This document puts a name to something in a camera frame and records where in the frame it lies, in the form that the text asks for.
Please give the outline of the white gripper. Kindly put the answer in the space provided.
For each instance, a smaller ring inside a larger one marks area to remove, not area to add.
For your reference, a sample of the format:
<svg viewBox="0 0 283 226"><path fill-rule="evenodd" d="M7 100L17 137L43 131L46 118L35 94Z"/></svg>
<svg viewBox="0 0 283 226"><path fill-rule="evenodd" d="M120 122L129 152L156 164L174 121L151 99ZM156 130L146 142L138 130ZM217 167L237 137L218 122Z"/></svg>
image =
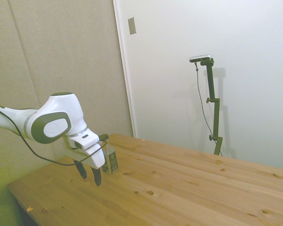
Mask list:
<svg viewBox="0 0 283 226"><path fill-rule="evenodd" d="M64 138L66 155L74 159L74 164L83 179L87 178L87 172L79 161L91 166L96 186L101 185L100 167L105 163L104 154L98 142L99 139Z"/></svg>

